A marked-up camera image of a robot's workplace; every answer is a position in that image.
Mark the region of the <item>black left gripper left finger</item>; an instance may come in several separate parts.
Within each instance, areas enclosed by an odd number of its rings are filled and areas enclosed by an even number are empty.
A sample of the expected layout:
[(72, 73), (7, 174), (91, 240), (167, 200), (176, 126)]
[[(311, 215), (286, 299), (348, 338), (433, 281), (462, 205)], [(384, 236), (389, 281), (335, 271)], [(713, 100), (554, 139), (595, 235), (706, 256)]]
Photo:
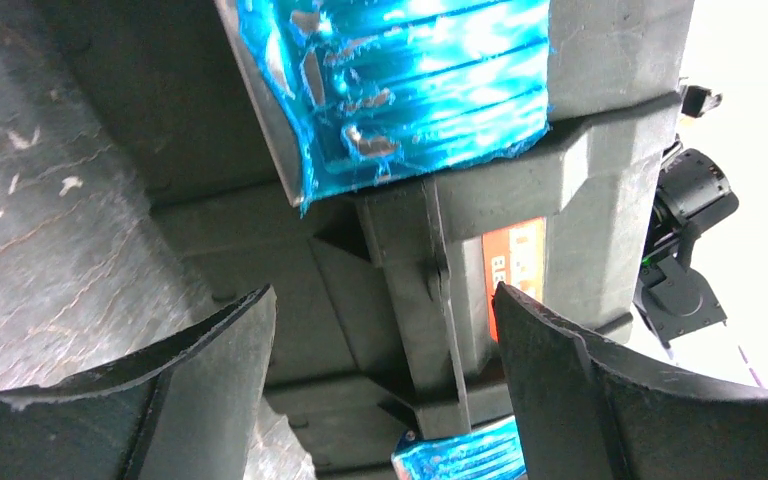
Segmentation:
[(50, 386), (0, 391), (0, 479), (239, 479), (276, 322), (264, 286)]

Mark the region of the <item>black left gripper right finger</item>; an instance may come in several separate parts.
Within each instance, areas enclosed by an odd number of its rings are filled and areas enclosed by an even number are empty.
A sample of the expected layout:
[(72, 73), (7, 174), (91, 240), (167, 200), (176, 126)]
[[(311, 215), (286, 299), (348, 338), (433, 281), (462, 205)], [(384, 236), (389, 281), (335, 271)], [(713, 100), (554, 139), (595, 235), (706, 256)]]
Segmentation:
[(531, 479), (768, 479), (768, 390), (650, 358), (517, 288), (493, 298)]

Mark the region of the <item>black plastic toolbox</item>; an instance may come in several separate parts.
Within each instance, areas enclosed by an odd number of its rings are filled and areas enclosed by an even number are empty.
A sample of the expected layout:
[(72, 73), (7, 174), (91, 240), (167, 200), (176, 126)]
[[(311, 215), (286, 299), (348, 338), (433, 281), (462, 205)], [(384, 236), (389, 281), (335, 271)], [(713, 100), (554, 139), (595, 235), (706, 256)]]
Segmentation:
[(391, 479), (406, 431), (508, 416), (490, 335), (490, 244), (539, 241), (537, 292), (618, 342), (663, 149), (690, 1), (555, 1), (551, 131), (530, 151), (332, 197), (289, 198), (294, 139), (229, 1), (41, 1), (83, 92), (146, 183), (152, 219), (218, 303), (277, 295), (266, 376), (322, 479)]

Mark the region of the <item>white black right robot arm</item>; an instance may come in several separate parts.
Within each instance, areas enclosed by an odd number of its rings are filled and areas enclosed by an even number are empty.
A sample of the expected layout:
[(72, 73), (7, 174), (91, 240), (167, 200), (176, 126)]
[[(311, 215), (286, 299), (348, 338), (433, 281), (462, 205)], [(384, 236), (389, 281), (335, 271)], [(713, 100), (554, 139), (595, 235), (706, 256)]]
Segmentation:
[[(738, 205), (709, 157), (665, 151), (634, 294), (662, 345), (725, 322), (691, 259)], [(529, 478), (768, 479), (768, 389), (652, 359), (507, 284), (493, 306)]]

